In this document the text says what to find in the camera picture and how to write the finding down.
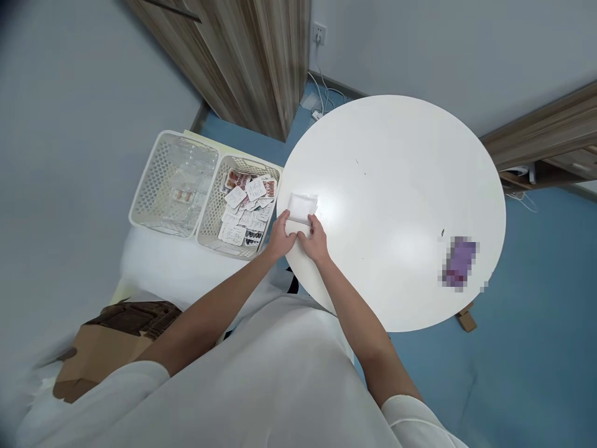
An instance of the blurred purple object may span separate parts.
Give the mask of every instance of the blurred purple object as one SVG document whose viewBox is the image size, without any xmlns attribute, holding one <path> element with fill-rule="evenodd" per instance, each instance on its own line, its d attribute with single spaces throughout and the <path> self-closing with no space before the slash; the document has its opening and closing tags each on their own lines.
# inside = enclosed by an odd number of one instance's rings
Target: blurred purple object
<svg viewBox="0 0 597 448">
<path fill-rule="evenodd" d="M 476 254 L 477 243 L 465 236 L 454 237 L 450 255 L 443 268 L 443 285 L 460 289 L 466 286 Z"/>
</svg>

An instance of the basket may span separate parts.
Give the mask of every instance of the basket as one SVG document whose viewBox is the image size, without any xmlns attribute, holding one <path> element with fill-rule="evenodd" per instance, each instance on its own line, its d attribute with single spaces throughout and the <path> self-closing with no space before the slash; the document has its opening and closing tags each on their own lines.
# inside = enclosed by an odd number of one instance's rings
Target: basket
<svg viewBox="0 0 597 448">
<path fill-rule="evenodd" d="M 205 193 L 197 192 L 193 196 L 192 206 L 176 204 L 171 197 L 172 182 L 175 176 L 180 177 L 181 165 L 174 163 L 172 155 L 169 156 L 169 154 L 174 148 L 179 149 L 182 146 L 193 146 L 198 151 L 205 151 L 205 154 L 210 154 L 215 160 L 211 173 L 206 169 L 189 175 L 193 177 L 196 174 L 196 179 L 201 179 L 207 185 L 202 187 Z M 219 157 L 218 150 L 183 134 L 173 131 L 161 132 L 155 140 L 132 201 L 129 211 L 131 224 L 179 238 L 191 238 L 205 209 L 206 198 L 217 172 Z"/>
<path fill-rule="evenodd" d="M 216 171 L 210 194 L 207 199 L 207 204 L 205 205 L 203 218 L 197 229 L 197 243 L 220 255 L 249 261 L 261 252 L 265 234 L 269 228 L 272 217 L 270 215 L 267 220 L 266 231 L 264 231 L 264 236 L 261 238 L 258 246 L 233 246 L 218 239 L 218 234 L 222 227 L 221 218 L 224 214 L 224 209 L 226 208 L 226 201 L 224 201 L 225 194 L 220 191 L 220 183 L 224 176 L 228 175 L 228 172 L 231 169 L 256 175 L 269 174 L 277 181 L 278 185 L 280 184 L 280 176 L 282 173 L 274 165 L 258 159 L 249 159 L 241 156 L 223 156 L 220 160 L 220 165 Z M 274 204 L 277 200 L 277 196 L 278 192 L 276 190 Z"/>
</svg>

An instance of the white tissue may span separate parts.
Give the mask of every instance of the white tissue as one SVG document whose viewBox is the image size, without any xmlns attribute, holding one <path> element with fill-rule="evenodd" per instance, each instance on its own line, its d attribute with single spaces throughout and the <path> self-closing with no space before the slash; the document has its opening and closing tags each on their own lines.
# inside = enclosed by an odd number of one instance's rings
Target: white tissue
<svg viewBox="0 0 597 448">
<path fill-rule="evenodd" d="M 317 210 L 317 195 L 290 193 L 288 210 L 290 210 L 289 220 L 310 226 L 311 221 L 307 215 L 313 215 Z"/>
</svg>

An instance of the person's right hand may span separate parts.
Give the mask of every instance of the person's right hand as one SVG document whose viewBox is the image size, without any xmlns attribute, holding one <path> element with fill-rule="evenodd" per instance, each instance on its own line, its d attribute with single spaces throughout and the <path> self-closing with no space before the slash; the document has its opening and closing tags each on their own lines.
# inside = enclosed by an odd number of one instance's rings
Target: person's right hand
<svg viewBox="0 0 597 448">
<path fill-rule="evenodd" d="M 312 259 L 315 263 L 320 263 L 330 258 L 328 253 L 328 239 L 323 231 L 322 223 L 315 215 L 308 216 L 311 221 L 311 238 L 303 232 L 298 233 L 298 240 L 303 246 L 307 256 Z"/>
</svg>

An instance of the white sleeve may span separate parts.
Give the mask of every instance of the white sleeve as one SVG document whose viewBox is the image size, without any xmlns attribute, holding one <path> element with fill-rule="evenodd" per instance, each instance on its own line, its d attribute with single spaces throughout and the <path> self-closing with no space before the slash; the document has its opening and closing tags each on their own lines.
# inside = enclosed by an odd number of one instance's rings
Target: white sleeve
<svg viewBox="0 0 597 448">
<path fill-rule="evenodd" d="M 112 372 L 40 431 L 33 446 L 87 446 L 169 379 L 165 367 L 156 362 L 127 364 Z"/>
<path fill-rule="evenodd" d="M 443 427 L 425 403 L 407 395 L 386 400 L 381 413 L 404 448 L 466 448 Z"/>
</svg>

